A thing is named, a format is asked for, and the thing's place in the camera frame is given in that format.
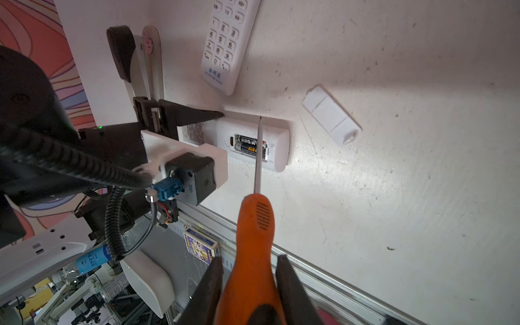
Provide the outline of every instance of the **remote control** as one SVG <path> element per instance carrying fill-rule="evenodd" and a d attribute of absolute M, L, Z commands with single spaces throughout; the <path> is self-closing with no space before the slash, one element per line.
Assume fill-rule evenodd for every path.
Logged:
<path fill-rule="evenodd" d="M 214 0 L 202 53 L 200 74 L 209 84 L 231 95 L 260 0 Z"/>

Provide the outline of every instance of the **water bottle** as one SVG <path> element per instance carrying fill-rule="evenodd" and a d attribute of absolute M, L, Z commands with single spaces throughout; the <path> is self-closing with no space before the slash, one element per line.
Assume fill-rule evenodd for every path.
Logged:
<path fill-rule="evenodd" d="M 96 248 L 93 251 L 86 253 L 76 260 L 76 262 L 69 263 L 63 268 L 63 278 L 67 282 L 75 281 L 79 276 L 92 271 L 96 267 L 111 261 L 110 253 L 108 252 L 108 245 Z"/>

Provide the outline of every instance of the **colorful wall mural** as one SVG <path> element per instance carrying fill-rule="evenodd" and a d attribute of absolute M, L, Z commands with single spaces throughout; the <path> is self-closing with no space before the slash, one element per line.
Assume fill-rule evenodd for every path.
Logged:
<path fill-rule="evenodd" d="M 76 129 L 96 126 L 54 0 L 0 0 L 0 45 L 42 68 Z M 83 198 L 77 194 L 28 208 L 13 206 L 27 232 L 24 239 L 62 221 L 86 202 Z"/>

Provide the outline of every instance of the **number button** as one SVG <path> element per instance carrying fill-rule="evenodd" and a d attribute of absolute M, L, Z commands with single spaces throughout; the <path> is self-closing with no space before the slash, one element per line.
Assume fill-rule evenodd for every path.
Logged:
<path fill-rule="evenodd" d="M 235 18 L 235 20 L 237 21 L 237 23 L 239 23 L 239 24 L 241 24 L 242 21 L 244 21 L 244 15 L 241 14 L 241 13 L 239 13 L 239 12 L 237 12 L 237 13 L 235 14 L 235 17 L 234 17 L 234 18 Z"/>
<path fill-rule="evenodd" d="M 229 72 L 229 69 L 230 69 L 230 66 L 229 64 L 225 63 L 225 62 L 222 62 L 222 70 L 226 71 L 226 72 Z"/>
<path fill-rule="evenodd" d="M 227 32 L 229 31 L 229 25 L 223 22 L 222 25 L 220 25 L 220 31 L 227 34 Z"/>
<path fill-rule="evenodd" d="M 238 5 L 242 10 L 245 10 L 248 7 L 248 2 L 246 0 L 238 0 Z"/>
<path fill-rule="evenodd" d="M 212 40 L 216 39 L 217 38 L 217 32 L 215 32 L 214 30 L 210 29 L 210 38 Z"/>
<path fill-rule="evenodd" d="M 215 3 L 213 4 L 213 9 L 215 9 L 216 12 L 220 12 L 220 10 L 222 9 L 222 3 L 215 1 Z"/>
<path fill-rule="evenodd" d="M 213 51 L 213 47 L 215 46 L 215 43 L 211 42 L 211 41 L 207 41 L 206 43 L 206 48 L 209 49 L 210 51 Z"/>
<path fill-rule="evenodd" d="M 220 45 L 224 45 L 226 43 L 226 38 L 222 35 L 219 35 L 218 39 L 217 39 L 217 43 L 219 43 Z"/>
<path fill-rule="evenodd" d="M 218 24 L 220 24 L 220 21 L 218 19 L 216 19 L 215 17 L 213 17 L 213 22 L 212 22 L 213 27 L 218 28 Z"/>
<path fill-rule="evenodd" d="M 212 56 L 213 55 L 210 52 L 208 52 L 208 51 L 204 52 L 204 59 L 210 61 Z"/>
<path fill-rule="evenodd" d="M 224 9 L 224 13 L 226 14 L 226 16 L 231 17 L 233 15 L 233 10 L 231 10 L 231 8 L 229 7 L 226 7 Z"/>
<path fill-rule="evenodd" d="M 228 62 L 233 61 L 233 54 L 231 54 L 230 52 L 226 52 L 226 54 L 224 54 L 224 59 Z"/>
<path fill-rule="evenodd" d="M 235 47 L 236 47 L 236 44 L 235 44 L 233 41 L 229 41 L 229 42 L 227 43 L 227 47 L 228 47 L 230 50 L 234 51 L 234 50 L 235 50 Z"/>
<path fill-rule="evenodd" d="M 234 39 L 238 40 L 238 30 L 232 28 L 231 29 L 231 37 L 233 37 Z"/>

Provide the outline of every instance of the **table surface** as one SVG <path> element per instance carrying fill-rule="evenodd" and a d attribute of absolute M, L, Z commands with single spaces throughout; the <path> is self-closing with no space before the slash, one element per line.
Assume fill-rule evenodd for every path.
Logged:
<path fill-rule="evenodd" d="M 98 125 L 135 120 L 106 40 L 151 24 L 165 99 L 286 120 L 263 170 L 275 243 L 430 324 L 520 316 L 520 5 L 263 0 L 227 97 L 199 78 L 210 0 L 55 0 Z M 302 106 L 322 84 L 363 128 L 338 146 Z M 236 221 L 254 166 L 203 205 Z"/>

